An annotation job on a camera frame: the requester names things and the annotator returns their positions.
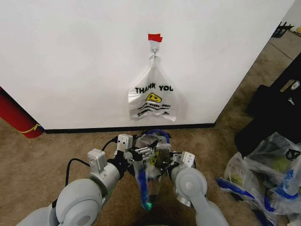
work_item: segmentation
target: white plastic bag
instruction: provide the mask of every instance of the white plastic bag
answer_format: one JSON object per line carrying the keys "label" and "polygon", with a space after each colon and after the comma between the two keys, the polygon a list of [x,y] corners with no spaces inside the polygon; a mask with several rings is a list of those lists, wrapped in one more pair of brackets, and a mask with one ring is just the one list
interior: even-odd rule
{"label": "white plastic bag", "polygon": [[175,121],[179,98],[158,67],[158,57],[152,56],[150,68],[128,93],[130,118],[139,120],[154,116]]}

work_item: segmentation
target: black baseboard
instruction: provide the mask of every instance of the black baseboard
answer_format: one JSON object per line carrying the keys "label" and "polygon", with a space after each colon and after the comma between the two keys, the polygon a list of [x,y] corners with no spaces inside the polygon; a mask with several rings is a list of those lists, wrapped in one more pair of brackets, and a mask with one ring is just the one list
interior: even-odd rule
{"label": "black baseboard", "polygon": [[109,128],[87,128],[87,129],[46,129],[46,133],[96,133],[96,132],[115,132],[115,131],[137,131],[145,129],[194,129],[211,128],[215,123],[203,124],[184,124],[184,125],[165,125],[165,126],[132,126],[132,127],[109,127]]}

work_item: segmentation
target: brown carpet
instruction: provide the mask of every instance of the brown carpet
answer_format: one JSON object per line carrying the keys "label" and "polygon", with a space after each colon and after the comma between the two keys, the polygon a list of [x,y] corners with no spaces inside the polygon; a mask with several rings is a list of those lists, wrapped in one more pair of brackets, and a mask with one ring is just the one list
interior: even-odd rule
{"label": "brown carpet", "polygon": [[[245,109],[253,93],[260,84],[270,85],[290,62],[291,59],[268,43],[214,128],[168,130],[174,151],[188,151],[196,155],[197,168],[208,181],[207,197],[221,208],[231,226],[260,224],[249,207],[221,191],[215,179],[223,175],[228,160],[237,152],[234,135],[252,119]],[[101,149],[106,141],[118,134],[43,134],[39,138],[27,139],[0,120],[0,225],[16,225],[32,211],[49,205],[63,189],[68,160],[86,160],[87,152],[93,148]],[[107,157],[112,156],[115,148],[114,144],[108,146]],[[88,173],[88,167],[75,162],[71,167],[70,181],[86,178]],[[135,179],[126,174],[103,207],[95,225],[195,225],[194,210],[180,204],[172,188],[172,182],[167,178],[153,211],[146,212],[140,206]]]}

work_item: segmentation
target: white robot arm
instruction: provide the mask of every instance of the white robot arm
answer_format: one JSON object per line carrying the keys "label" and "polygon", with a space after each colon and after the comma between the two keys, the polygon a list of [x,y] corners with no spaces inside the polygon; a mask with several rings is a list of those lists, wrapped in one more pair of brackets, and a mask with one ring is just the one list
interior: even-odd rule
{"label": "white robot arm", "polygon": [[[17,226],[92,225],[127,168],[133,162],[147,160],[154,154],[154,147],[133,151],[132,143],[132,136],[119,135],[115,158],[108,162],[103,151],[90,151],[87,155],[89,179],[79,179],[68,184],[61,191],[57,202],[34,211]],[[192,168],[193,162],[194,155],[188,152],[173,156],[170,176],[175,184],[177,199],[195,209],[198,226],[229,226],[220,209],[206,199],[206,179]]]}

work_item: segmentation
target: trash bag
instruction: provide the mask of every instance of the trash bag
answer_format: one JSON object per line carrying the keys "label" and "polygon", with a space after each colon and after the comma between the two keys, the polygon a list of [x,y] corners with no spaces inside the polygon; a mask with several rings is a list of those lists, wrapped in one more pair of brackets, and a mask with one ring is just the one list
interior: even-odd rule
{"label": "trash bag", "polygon": [[243,161],[241,153],[236,153],[228,162],[223,178],[218,178],[219,187],[232,194],[238,195],[247,202],[260,221],[265,226],[276,226],[277,217],[265,209],[265,188],[255,174],[250,171]]}
{"label": "trash bag", "polygon": [[278,133],[263,140],[244,158],[250,170],[266,174],[270,184],[265,208],[279,215],[301,213],[301,144]]}
{"label": "trash bag", "polygon": [[165,167],[169,164],[171,145],[169,136],[162,130],[148,131],[139,137],[135,146],[147,147],[158,140],[155,156],[147,161],[134,162],[135,178],[140,188],[141,205],[145,210],[151,210],[157,195],[159,194]]}
{"label": "trash bag", "polygon": [[274,133],[244,159],[236,153],[218,185],[263,211],[271,222],[276,215],[301,213],[300,153],[301,144]]}
{"label": "trash bag", "polygon": [[[155,48],[155,54],[158,52],[157,46],[151,44],[151,48]],[[159,58],[155,54],[150,58],[147,73],[128,93],[129,114],[135,121],[147,116],[172,121],[177,117],[179,98],[173,85],[159,70]]]}

